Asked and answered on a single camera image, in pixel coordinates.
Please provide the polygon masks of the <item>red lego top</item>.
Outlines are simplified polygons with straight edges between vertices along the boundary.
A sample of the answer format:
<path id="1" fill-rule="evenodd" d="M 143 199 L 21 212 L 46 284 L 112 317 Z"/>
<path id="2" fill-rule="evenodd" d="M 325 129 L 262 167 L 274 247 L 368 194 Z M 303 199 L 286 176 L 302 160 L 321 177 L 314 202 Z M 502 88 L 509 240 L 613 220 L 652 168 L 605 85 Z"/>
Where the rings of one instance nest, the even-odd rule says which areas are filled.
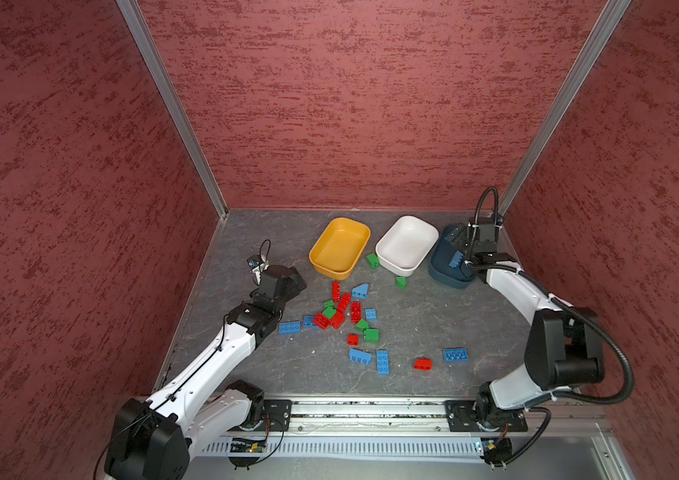
<path id="1" fill-rule="evenodd" d="M 334 303 L 341 301 L 341 284 L 338 281 L 333 281 L 331 285 L 331 299 Z"/>

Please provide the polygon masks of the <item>blue sloped lego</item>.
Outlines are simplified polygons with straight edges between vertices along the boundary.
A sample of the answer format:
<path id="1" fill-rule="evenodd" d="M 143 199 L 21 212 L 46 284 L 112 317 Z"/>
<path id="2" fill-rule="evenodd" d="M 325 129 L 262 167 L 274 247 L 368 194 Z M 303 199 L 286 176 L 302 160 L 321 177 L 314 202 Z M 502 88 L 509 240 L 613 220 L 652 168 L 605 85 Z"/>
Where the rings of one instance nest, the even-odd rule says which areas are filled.
<path id="1" fill-rule="evenodd" d="M 369 284 L 363 283 L 351 290 L 351 296 L 360 300 L 367 299 L 367 294 L 369 294 Z"/>

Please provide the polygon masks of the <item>red sloped lego front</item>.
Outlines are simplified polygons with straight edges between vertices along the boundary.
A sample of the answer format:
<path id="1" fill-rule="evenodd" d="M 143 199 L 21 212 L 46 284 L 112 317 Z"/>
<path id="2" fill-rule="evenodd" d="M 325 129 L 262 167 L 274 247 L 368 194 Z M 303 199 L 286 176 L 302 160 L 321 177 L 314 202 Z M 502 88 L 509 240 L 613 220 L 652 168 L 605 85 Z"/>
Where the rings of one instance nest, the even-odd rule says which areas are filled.
<path id="1" fill-rule="evenodd" d="M 431 371 L 433 369 L 433 362 L 429 358 L 417 358 L 413 364 L 414 370 Z"/>

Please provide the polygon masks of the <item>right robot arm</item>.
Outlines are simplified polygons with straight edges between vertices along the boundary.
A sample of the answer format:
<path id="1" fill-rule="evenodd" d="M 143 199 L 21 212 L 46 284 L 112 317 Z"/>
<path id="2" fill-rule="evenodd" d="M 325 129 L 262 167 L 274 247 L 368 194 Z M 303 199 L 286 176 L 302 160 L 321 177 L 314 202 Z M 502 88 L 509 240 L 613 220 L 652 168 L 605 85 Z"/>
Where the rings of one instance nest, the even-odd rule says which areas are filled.
<path id="1" fill-rule="evenodd" d="M 521 264 L 505 252 L 470 254 L 467 226 L 463 224 L 451 224 L 443 230 L 431 259 L 431 266 L 437 265 L 455 281 L 485 280 L 531 324 L 523 364 L 479 388 L 469 415 L 479 428 L 497 431 L 523 410 L 553 399 L 559 392 L 603 381 L 603 340 L 575 317 L 581 314 L 596 322 L 595 312 L 567 302 L 555 304 L 553 296 L 535 284 Z"/>

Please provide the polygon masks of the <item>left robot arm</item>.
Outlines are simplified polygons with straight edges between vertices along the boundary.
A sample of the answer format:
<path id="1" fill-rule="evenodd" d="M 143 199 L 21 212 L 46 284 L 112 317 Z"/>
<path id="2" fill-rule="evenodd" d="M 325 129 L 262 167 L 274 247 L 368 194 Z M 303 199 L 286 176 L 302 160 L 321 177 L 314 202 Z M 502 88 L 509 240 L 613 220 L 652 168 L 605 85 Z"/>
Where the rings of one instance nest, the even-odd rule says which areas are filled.
<path id="1" fill-rule="evenodd" d="M 247 302 L 228 312 L 219 334 L 167 386 L 120 408 L 97 461 L 108 479 L 180 479 L 204 442 L 263 416 L 261 389 L 237 381 L 217 389 L 279 326 L 287 302 L 305 290 L 294 267 L 271 265 Z"/>

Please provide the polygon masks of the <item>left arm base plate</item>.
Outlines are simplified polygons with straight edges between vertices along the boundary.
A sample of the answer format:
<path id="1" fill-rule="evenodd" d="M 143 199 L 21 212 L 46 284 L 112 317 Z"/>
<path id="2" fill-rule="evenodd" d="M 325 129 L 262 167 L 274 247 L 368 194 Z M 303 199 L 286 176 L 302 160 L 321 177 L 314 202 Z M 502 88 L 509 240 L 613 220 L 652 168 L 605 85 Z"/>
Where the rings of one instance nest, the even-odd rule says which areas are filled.
<path id="1" fill-rule="evenodd" d="M 282 399 L 263 399 L 253 402 L 245 422 L 233 431 L 267 432 L 271 429 L 287 431 L 293 402 Z"/>

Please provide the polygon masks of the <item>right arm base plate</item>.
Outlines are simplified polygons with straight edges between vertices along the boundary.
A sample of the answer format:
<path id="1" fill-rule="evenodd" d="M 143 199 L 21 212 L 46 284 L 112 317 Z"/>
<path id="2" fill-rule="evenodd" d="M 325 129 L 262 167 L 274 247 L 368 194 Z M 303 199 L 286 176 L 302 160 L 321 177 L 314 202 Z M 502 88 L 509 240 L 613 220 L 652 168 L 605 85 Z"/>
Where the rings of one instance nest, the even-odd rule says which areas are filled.
<path id="1" fill-rule="evenodd" d="M 447 400 L 445 419 L 450 432 L 509 433 L 527 432 L 522 409 L 502 410 L 493 404 L 475 406 L 475 400 Z"/>

